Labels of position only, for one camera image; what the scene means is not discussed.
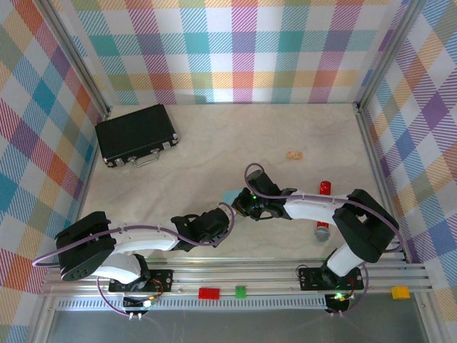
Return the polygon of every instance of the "white marble table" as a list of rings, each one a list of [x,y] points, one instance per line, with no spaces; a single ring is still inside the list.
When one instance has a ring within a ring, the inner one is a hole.
[[[114,108],[113,116],[140,109]],[[141,168],[107,168],[96,163],[83,216],[103,210],[108,218],[158,224],[171,217],[213,209],[228,190],[241,189],[243,171],[263,164],[280,188],[318,192],[322,180],[332,194],[355,188],[378,198],[356,118],[350,104],[193,105],[166,107],[179,145],[162,152],[158,162]],[[303,160],[286,159],[302,151]],[[274,219],[254,222],[238,217],[231,236],[217,249],[155,252],[155,257],[326,257],[343,239],[318,243],[316,223]]]

